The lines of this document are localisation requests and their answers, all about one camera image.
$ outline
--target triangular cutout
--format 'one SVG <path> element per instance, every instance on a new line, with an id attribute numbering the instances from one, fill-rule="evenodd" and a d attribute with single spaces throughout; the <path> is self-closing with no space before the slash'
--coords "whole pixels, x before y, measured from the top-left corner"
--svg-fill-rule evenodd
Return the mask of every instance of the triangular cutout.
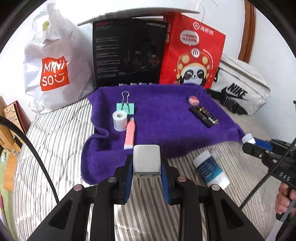
<path id="1" fill-rule="evenodd" d="M 236 215 L 236 213 L 224 199 L 221 199 L 221 205 L 226 220 L 226 225 L 229 230 L 233 230 L 244 225 L 244 222 L 239 218 L 239 216 Z"/>
<path id="2" fill-rule="evenodd" d="M 58 229 L 64 229 L 66 227 L 68 216 L 72 207 L 73 200 L 69 199 L 63 205 L 63 207 L 56 213 L 52 219 L 48 222 L 48 225 Z"/>

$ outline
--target bottle label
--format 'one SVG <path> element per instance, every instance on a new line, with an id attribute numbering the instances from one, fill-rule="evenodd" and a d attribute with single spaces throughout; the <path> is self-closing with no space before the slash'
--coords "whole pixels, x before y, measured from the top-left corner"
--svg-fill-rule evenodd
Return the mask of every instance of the bottle label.
<path id="1" fill-rule="evenodd" d="M 202 179 L 208 183 L 217 177 L 222 172 L 222 169 L 211 156 L 197 167 L 197 171 L 202 176 Z"/>

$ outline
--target purple towel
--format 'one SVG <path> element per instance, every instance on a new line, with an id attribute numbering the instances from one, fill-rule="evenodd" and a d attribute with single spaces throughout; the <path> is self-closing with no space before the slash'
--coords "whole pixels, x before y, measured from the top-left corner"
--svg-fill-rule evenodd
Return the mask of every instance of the purple towel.
<path id="1" fill-rule="evenodd" d="M 241 142 L 241 128 L 199 85 L 134 85 L 98 89 L 88 96 L 92 104 L 94 134 L 86 141 L 81 157 L 81 175 L 89 184 L 112 176 L 133 150 L 123 150 L 126 132 L 113 127 L 112 113 L 129 91 L 135 104 L 134 144 L 157 144 L 167 158 L 179 157 L 197 148 L 224 141 Z M 219 123 L 207 128 L 189 110 L 187 95 L 194 95 Z"/>

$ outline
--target binder clip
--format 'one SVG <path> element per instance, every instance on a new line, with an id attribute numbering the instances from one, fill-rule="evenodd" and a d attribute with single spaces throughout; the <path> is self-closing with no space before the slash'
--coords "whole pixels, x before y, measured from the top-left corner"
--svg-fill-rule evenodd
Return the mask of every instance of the binder clip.
<path id="1" fill-rule="evenodd" d="M 124 102 L 124 93 L 127 93 L 126 97 L 126 102 Z M 130 93 L 128 91 L 123 91 L 121 93 L 122 95 L 122 103 L 116 103 L 116 110 L 123 110 L 125 111 L 128 115 L 133 115 L 134 114 L 134 103 L 129 103 L 128 102 L 128 97 Z"/>

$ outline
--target bed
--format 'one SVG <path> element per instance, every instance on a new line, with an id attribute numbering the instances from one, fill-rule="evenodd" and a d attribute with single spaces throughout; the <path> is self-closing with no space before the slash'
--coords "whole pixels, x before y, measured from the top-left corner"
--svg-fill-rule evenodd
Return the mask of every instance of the bed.
<path id="1" fill-rule="evenodd" d="M 84 98 L 51 113 L 37 115 L 27 133 L 52 178 L 59 199 L 76 184 L 89 186 L 81 178 L 80 164 L 83 144 L 94 132 L 90 121 L 91 110 L 90 102 Z M 239 116 L 224 110 L 246 133 L 253 133 L 260 139 L 269 139 L 253 117 Z M 197 149 L 183 157 L 169 159 L 168 162 L 181 175 L 203 185 L 196 178 L 192 161 L 204 150 L 218 150 L 221 154 L 217 162 L 231 182 L 225 192 L 237 205 L 244 201 L 267 172 L 267 168 L 257 158 L 242 151 L 242 145 L 238 142 L 224 142 Z M 134 179 L 128 203 L 125 206 L 115 205 L 116 240 L 177 241 L 179 207 L 164 203 L 160 179 L 154 191 L 151 180 L 144 179 L 142 185 L 140 191 L 139 180 Z M 274 203 L 279 185 L 278 180 L 270 177 L 243 209 L 264 238 L 275 222 Z M 13 212 L 18 239 L 27 240 L 55 205 L 53 193 L 37 161 L 30 150 L 23 146 L 13 189 Z M 86 240 L 89 239 L 91 213 L 92 207 Z M 205 240 L 203 218 L 202 228 Z"/>

